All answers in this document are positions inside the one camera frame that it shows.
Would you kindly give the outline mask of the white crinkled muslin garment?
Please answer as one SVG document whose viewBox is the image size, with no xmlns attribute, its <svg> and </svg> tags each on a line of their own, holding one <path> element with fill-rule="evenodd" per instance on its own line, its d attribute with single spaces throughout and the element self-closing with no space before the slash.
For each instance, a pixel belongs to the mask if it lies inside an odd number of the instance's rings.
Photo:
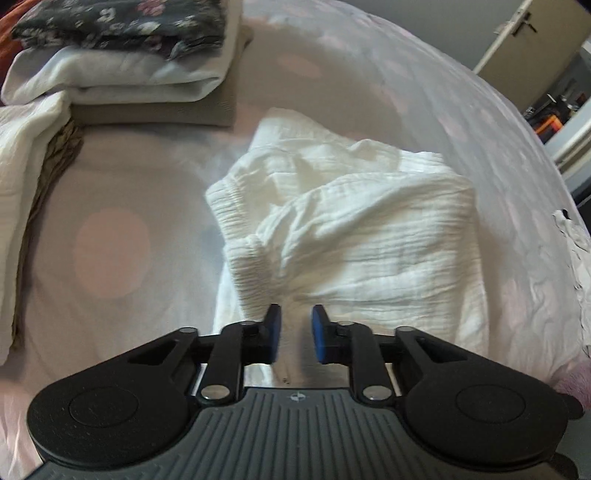
<svg viewBox="0 0 591 480">
<path fill-rule="evenodd" d="M 315 358 L 311 310 L 388 334 L 412 326 L 480 355 L 488 304 L 471 182 L 442 156 L 339 136 L 271 109 L 205 199 L 224 241 L 214 327 L 281 308 L 279 355 L 249 386 L 341 386 Z"/>
</svg>

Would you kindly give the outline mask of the dark floral folded garment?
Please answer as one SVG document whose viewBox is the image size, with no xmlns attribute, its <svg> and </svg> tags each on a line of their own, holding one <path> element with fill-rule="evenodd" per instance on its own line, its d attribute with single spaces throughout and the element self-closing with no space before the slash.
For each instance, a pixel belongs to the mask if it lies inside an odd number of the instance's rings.
<svg viewBox="0 0 591 480">
<path fill-rule="evenodd" d="M 166 60 L 221 49 L 224 1 L 41 1 L 11 30 L 25 48 L 146 51 Z"/>
</svg>

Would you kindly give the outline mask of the rust red folded garment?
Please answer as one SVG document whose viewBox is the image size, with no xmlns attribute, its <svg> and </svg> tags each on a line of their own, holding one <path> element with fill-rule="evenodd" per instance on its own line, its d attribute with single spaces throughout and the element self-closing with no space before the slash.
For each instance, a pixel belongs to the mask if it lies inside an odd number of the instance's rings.
<svg viewBox="0 0 591 480">
<path fill-rule="evenodd" d="M 16 57 L 22 50 L 22 45 L 12 37 L 12 29 L 16 23 L 32 8 L 39 3 L 39 0 L 18 0 L 1 2 L 1 24 L 0 24 L 0 83 L 3 84 L 8 70 Z"/>
</svg>

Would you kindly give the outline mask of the white folded sweatshirt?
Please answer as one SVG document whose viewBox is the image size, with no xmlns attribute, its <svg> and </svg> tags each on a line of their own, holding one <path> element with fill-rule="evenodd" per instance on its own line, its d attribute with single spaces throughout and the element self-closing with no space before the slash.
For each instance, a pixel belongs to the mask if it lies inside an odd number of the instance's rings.
<svg viewBox="0 0 591 480">
<path fill-rule="evenodd" d="M 166 61 L 156 54 L 76 47 L 25 50 L 14 59 L 1 90 L 7 105 L 24 105 L 65 91 L 83 105 L 193 102 L 222 82 L 235 56 L 242 2 L 228 8 L 225 42 L 218 53 Z"/>
</svg>

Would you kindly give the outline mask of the beige bedroom door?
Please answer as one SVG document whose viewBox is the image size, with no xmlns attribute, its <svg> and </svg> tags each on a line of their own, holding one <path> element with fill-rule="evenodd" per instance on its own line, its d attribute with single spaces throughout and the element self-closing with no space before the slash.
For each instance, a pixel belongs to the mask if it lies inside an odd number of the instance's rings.
<svg viewBox="0 0 591 480">
<path fill-rule="evenodd" d="M 538 30 L 511 35 L 526 11 Z M 542 97 L 590 36 L 590 12 L 578 1 L 524 1 L 474 68 L 521 112 Z"/>
</svg>

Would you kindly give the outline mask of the folded white muslin garment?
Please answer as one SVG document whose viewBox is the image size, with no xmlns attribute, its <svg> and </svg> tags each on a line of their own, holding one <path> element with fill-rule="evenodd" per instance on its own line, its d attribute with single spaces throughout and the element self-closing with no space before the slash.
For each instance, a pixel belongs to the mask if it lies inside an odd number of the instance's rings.
<svg viewBox="0 0 591 480">
<path fill-rule="evenodd" d="M 19 254 L 50 140 L 70 119 L 56 93 L 1 109 L 1 361 L 13 344 Z"/>
</svg>

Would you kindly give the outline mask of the orange chair in hallway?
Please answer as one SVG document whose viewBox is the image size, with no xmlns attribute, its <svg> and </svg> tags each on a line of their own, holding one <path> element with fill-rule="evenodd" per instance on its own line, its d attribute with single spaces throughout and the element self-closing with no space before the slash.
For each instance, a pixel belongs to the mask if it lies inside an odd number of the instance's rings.
<svg viewBox="0 0 591 480">
<path fill-rule="evenodd" d="M 558 116 L 552 114 L 545 118 L 534 131 L 540 137 L 551 137 L 563 128 L 563 123 Z"/>
</svg>

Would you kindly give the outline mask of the beige folded garment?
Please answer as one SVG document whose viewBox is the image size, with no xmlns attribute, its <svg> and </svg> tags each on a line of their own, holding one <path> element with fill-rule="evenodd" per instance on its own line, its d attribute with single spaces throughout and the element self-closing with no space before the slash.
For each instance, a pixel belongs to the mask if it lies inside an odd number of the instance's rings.
<svg viewBox="0 0 591 480">
<path fill-rule="evenodd" d="M 238 104 L 239 65 L 242 54 L 252 42 L 249 26 L 239 29 L 235 56 L 224 80 L 207 96 L 194 102 L 146 104 L 72 104 L 72 118 L 80 125 L 183 124 L 231 127 L 235 124 Z"/>
</svg>

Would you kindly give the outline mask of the white smooth shirt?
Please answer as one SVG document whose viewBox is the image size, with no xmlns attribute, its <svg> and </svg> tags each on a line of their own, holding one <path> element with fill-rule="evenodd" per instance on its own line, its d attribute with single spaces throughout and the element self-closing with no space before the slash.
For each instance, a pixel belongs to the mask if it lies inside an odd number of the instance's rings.
<svg viewBox="0 0 591 480">
<path fill-rule="evenodd" d="M 590 236 L 583 226 L 569 217 L 565 209 L 556 210 L 553 218 L 570 256 L 570 269 L 580 310 L 578 317 L 582 350 L 590 357 Z"/>
</svg>

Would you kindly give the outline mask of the purple fuzzy sleeve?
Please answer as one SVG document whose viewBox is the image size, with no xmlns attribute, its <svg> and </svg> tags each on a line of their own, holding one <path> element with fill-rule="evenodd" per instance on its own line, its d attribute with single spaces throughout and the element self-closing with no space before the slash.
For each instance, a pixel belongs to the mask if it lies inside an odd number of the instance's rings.
<svg viewBox="0 0 591 480">
<path fill-rule="evenodd" d="M 587 360 L 574 367 L 555 386 L 555 390 L 576 398 L 585 410 L 591 407 L 591 364 Z"/>
</svg>

